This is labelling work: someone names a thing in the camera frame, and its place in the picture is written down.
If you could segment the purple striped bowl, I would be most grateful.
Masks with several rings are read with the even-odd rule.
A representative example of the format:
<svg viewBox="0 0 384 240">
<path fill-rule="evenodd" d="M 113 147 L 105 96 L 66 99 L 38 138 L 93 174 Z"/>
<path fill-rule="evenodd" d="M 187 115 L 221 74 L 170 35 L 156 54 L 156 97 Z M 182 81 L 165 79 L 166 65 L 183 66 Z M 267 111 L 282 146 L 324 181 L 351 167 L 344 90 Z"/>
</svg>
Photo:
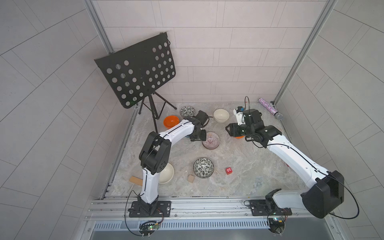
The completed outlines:
<svg viewBox="0 0 384 240">
<path fill-rule="evenodd" d="M 206 149 L 214 150 L 220 145 L 220 137 L 216 133 L 208 132 L 202 144 Z"/>
</svg>

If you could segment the cream bowl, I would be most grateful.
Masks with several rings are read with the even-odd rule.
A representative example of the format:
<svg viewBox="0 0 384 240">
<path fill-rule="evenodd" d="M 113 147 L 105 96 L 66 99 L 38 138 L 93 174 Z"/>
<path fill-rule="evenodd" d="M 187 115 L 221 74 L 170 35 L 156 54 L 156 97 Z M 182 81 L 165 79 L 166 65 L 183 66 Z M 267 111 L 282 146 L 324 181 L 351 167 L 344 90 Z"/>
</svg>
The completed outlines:
<svg viewBox="0 0 384 240">
<path fill-rule="evenodd" d="M 229 118 L 230 118 L 229 112 L 224 109 L 217 109 L 214 111 L 214 119 L 218 123 L 225 123 Z"/>
<path fill-rule="evenodd" d="M 160 177 L 159 177 L 159 184 L 167 184 L 170 182 L 174 176 L 174 168 L 173 166 L 168 163 L 166 167 L 160 172 Z"/>
</svg>

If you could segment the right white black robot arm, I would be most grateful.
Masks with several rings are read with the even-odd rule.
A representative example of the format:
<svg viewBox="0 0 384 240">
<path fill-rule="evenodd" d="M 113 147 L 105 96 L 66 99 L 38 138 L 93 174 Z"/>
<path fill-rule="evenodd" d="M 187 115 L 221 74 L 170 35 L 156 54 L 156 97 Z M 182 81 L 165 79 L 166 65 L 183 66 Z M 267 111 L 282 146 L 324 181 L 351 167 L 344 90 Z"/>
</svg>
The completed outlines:
<svg viewBox="0 0 384 240">
<path fill-rule="evenodd" d="M 260 143 L 283 160 L 306 184 L 308 190 L 300 193 L 276 189 L 266 195 L 270 211 L 278 209 L 303 209 L 322 219 L 345 200 L 344 177 L 338 171 L 330 172 L 312 161 L 296 148 L 274 126 L 256 128 L 236 123 L 226 126 L 231 137 L 244 136 L 248 142 Z"/>
</svg>

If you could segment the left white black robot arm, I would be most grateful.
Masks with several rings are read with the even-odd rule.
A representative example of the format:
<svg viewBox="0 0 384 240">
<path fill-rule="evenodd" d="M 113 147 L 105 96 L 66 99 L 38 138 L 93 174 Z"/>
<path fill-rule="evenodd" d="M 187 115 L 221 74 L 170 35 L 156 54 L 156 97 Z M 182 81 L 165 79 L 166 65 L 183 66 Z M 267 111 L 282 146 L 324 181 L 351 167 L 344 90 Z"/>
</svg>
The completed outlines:
<svg viewBox="0 0 384 240">
<path fill-rule="evenodd" d="M 208 122 L 209 116 L 200 111 L 197 116 L 188 117 L 165 132 L 148 135 L 139 155 L 143 185 L 138 200 L 148 205 L 157 201 L 160 173 L 169 162 L 172 146 L 185 137 L 191 142 L 205 141 L 207 132 L 204 127 Z"/>
</svg>

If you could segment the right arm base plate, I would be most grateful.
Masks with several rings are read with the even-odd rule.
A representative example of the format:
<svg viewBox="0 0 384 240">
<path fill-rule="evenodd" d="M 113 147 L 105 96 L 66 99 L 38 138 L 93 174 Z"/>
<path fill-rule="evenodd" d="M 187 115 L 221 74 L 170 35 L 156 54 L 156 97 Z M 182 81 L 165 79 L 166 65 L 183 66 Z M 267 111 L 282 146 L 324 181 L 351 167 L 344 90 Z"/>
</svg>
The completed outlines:
<svg viewBox="0 0 384 240">
<path fill-rule="evenodd" d="M 281 209 L 273 200 L 249 200 L 246 204 L 252 216 L 291 216 L 290 208 Z"/>
</svg>

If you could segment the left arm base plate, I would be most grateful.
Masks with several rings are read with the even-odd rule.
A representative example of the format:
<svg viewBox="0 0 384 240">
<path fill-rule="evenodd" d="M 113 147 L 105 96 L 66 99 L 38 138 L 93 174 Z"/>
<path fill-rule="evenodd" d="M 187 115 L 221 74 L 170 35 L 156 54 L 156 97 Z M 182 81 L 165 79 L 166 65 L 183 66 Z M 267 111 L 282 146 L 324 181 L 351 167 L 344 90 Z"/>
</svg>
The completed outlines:
<svg viewBox="0 0 384 240">
<path fill-rule="evenodd" d="M 130 218 L 160 218 L 169 217 L 171 201 L 155 201 L 147 204 L 142 201 L 134 201 L 127 210 Z"/>
</svg>

